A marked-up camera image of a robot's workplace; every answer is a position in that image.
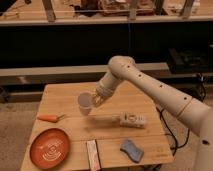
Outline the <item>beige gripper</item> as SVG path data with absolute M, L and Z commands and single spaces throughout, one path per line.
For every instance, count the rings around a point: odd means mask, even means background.
M 101 105 L 101 98 L 106 100 L 112 96 L 112 91 L 105 88 L 101 82 L 96 84 L 96 94 L 92 95 L 92 104 L 94 107 Z

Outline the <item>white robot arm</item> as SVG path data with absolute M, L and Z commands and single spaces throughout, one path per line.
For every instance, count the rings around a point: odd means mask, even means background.
M 129 56 L 114 56 L 109 60 L 107 72 L 96 84 L 93 104 L 102 105 L 124 80 L 146 93 L 199 137 L 193 171 L 213 171 L 213 107 L 141 72 Z

